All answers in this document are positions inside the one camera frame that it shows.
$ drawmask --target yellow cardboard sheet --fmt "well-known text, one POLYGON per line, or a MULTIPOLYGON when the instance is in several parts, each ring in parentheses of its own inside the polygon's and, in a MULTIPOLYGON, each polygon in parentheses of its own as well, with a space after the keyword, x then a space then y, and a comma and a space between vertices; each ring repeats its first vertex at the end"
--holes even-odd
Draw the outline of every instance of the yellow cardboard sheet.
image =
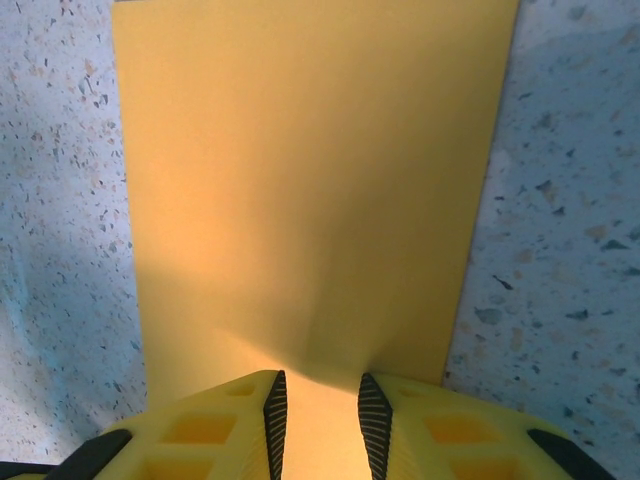
POLYGON ((285 477, 369 477, 358 379, 441 380, 516 9, 115 4, 150 407, 285 368, 285 477))

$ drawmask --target floor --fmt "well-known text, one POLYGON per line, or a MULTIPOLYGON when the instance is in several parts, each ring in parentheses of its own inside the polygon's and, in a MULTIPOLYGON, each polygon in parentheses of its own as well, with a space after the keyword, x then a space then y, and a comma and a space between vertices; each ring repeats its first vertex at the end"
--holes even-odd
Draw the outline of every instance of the floor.
MULTIPOLYGON (((0 456, 58 462, 145 406, 111 2, 11 3, 0 456)), ((639 149, 640 3, 522 0, 446 385, 555 422, 622 480, 640 477, 639 149)))

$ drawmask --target yellow paper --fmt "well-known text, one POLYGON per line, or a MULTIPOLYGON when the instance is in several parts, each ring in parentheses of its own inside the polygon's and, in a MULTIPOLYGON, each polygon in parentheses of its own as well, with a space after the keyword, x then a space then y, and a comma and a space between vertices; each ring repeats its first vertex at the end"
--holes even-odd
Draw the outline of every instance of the yellow paper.
POLYGON ((151 407, 285 368, 286 478, 368 478, 361 373, 442 377, 516 8, 115 4, 151 407))

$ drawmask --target speckled floor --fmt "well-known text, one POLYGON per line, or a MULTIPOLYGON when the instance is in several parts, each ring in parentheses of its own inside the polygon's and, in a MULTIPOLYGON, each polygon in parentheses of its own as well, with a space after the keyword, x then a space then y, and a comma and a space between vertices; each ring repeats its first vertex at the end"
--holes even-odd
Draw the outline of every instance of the speckled floor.
MULTIPOLYGON (((145 404, 110 1, 0 13, 0 457, 145 404)), ((447 386, 640 478, 640 2, 523 0, 447 386)))

